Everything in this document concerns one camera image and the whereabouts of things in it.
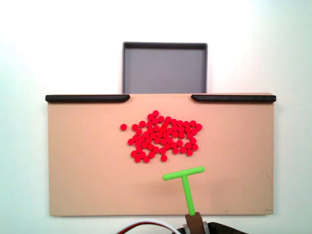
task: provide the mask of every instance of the gray tray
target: gray tray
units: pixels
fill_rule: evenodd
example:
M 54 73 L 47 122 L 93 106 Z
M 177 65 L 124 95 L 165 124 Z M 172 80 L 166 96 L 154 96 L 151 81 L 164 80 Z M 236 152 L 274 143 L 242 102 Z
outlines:
M 123 93 L 206 93 L 206 43 L 123 43 Z

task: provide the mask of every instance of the light wooden surface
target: light wooden surface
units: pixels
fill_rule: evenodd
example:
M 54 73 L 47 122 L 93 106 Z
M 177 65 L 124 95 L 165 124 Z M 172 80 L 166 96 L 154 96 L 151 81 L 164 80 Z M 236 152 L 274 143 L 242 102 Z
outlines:
M 273 104 L 198 103 L 189 94 L 131 95 L 125 103 L 49 104 L 50 215 L 184 215 L 181 180 L 162 175 L 196 166 L 189 177 L 202 215 L 273 213 Z M 134 163 L 133 123 L 153 110 L 196 120 L 193 156 Z M 128 130 L 122 132 L 120 125 Z

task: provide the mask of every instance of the pile of red balls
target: pile of red balls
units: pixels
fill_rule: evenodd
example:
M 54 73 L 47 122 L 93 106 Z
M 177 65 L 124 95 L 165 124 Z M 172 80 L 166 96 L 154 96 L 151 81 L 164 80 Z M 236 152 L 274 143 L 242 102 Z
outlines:
M 171 117 L 159 116 L 159 111 L 153 111 L 147 116 L 148 121 L 133 124 L 135 135 L 128 140 L 129 145 L 134 145 L 136 150 L 131 152 L 135 162 L 148 163 L 156 154 L 161 154 L 160 160 L 165 162 L 166 153 L 172 150 L 174 154 L 186 154 L 192 156 L 198 150 L 195 135 L 202 129 L 202 125 L 196 121 L 182 121 Z M 126 124 L 120 126 L 121 130 L 127 129 Z

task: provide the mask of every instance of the green stick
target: green stick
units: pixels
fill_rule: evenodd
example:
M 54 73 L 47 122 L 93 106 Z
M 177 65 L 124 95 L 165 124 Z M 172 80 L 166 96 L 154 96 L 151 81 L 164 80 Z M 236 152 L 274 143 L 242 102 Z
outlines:
M 195 208 L 194 208 L 194 203 L 192 199 L 192 194 L 191 194 L 191 188 L 189 184 L 189 179 L 187 176 L 197 174 L 204 172 L 205 168 L 204 167 L 195 167 L 195 168 L 190 168 L 186 169 L 183 171 L 178 171 L 178 172 L 172 172 L 168 174 L 164 174 L 162 176 L 163 180 L 169 180 L 169 179 L 176 179 L 176 178 L 181 178 L 182 179 L 182 184 L 184 188 L 184 193 L 185 193 L 185 199 L 186 199 L 186 204 L 187 208 L 189 209 L 189 214 L 190 216 L 195 215 Z

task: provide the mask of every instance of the white background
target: white background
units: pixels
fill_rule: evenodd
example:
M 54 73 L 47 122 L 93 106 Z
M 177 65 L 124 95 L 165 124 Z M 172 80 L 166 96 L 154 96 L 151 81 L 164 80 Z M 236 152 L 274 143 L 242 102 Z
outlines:
M 277 96 L 274 215 L 204 220 L 312 233 L 311 0 L 0 1 L 0 233 L 106 234 L 139 218 L 49 216 L 44 97 L 120 93 L 124 41 L 206 42 L 208 92 Z

